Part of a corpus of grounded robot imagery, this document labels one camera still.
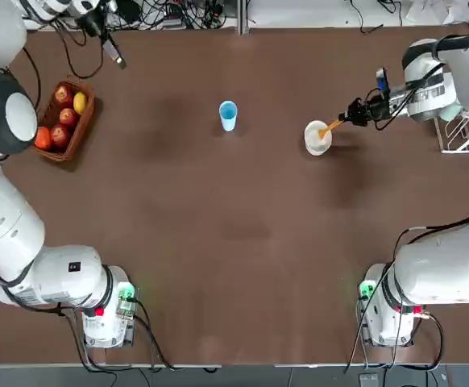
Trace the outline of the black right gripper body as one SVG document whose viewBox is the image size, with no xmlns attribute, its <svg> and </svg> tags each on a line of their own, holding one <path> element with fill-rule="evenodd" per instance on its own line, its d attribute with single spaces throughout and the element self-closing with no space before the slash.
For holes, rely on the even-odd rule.
<svg viewBox="0 0 469 387">
<path fill-rule="evenodd" d="M 370 122 L 379 122 L 388 119 L 388 99 L 371 98 L 363 101 L 363 126 Z"/>
</svg>

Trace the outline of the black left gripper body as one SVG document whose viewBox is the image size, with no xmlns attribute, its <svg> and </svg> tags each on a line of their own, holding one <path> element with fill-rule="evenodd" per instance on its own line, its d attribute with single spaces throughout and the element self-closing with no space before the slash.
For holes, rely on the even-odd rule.
<svg viewBox="0 0 469 387">
<path fill-rule="evenodd" d="M 101 7 L 96 7 L 77 19 L 77 25 L 90 37 L 107 39 L 109 32 L 106 28 L 105 14 Z"/>
</svg>

